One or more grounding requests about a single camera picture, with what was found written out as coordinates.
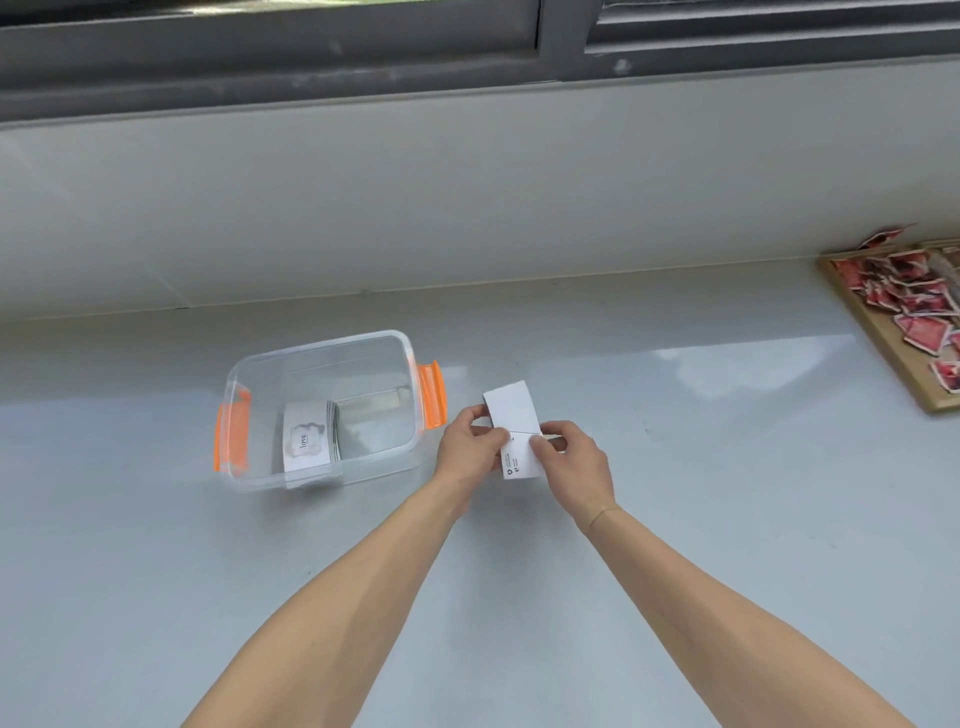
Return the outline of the person's right forearm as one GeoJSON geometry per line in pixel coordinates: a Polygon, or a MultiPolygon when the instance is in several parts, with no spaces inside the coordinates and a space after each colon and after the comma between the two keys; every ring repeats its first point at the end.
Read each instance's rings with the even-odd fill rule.
{"type": "Polygon", "coordinates": [[[582,532],[723,728],[915,728],[819,645],[618,505],[582,532]]]}

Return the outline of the person's left forearm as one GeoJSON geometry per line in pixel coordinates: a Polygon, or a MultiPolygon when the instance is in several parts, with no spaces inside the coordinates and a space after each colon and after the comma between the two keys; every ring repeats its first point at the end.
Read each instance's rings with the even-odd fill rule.
{"type": "Polygon", "coordinates": [[[181,728],[351,728],[480,480],[435,473],[257,629],[181,728]]]}

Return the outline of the stack of white cards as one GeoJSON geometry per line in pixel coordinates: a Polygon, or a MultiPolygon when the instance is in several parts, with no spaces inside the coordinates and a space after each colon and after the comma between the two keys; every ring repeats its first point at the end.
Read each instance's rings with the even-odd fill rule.
{"type": "Polygon", "coordinates": [[[312,483],[340,473],[340,408],[331,399],[287,403],[282,413],[281,454],[285,480],[312,483]]]}

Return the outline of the white paper card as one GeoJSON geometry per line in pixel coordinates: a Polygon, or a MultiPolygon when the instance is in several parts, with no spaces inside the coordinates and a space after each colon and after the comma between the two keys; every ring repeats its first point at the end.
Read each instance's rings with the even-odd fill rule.
{"type": "Polygon", "coordinates": [[[530,445],[541,435],[541,424],[525,381],[510,383],[483,394],[491,424],[510,434],[500,449],[500,469],[505,480],[545,479],[544,466],[530,445]]]}

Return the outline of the clear plastic storage box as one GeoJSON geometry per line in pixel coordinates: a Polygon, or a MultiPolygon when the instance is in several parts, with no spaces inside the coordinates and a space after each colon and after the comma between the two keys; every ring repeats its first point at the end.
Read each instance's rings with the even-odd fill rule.
{"type": "Polygon", "coordinates": [[[438,362],[397,330],[247,356],[227,375],[213,471],[241,492],[343,487],[422,465],[449,418],[438,362]]]}

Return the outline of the grey window frame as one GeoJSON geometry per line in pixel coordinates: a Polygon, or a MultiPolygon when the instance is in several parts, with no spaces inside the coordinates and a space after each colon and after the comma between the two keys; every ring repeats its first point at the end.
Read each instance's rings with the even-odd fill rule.
{"type": "Polygon", "coordinates": [[[0,125],[960,57],[960,0],[0,0],[0,125]]]}

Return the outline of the person's left hand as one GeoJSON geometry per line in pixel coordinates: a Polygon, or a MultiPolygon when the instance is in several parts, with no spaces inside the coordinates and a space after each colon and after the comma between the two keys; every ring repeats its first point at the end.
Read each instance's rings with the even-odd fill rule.
{"type": "Polygon", "coordinates": [[[462,411],[445,428],[439,444],[431,482],[441,491],[466,501],[486,476],[496,470],[500,449],[480,443],[470,427],[489,417],[485,404],[474,404],[462,411]]]}

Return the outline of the person's right hand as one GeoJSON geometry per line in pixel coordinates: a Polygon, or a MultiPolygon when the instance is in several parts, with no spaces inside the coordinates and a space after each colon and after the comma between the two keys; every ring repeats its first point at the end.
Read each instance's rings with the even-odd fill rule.
{"type": "Polygon", "coordinates": [[[618,509],[606,453],[570,420],[545,421],[541,435],[558,438],[558,461],[546,480],[558,504],[582,533],[605,512],[618,509]]]}

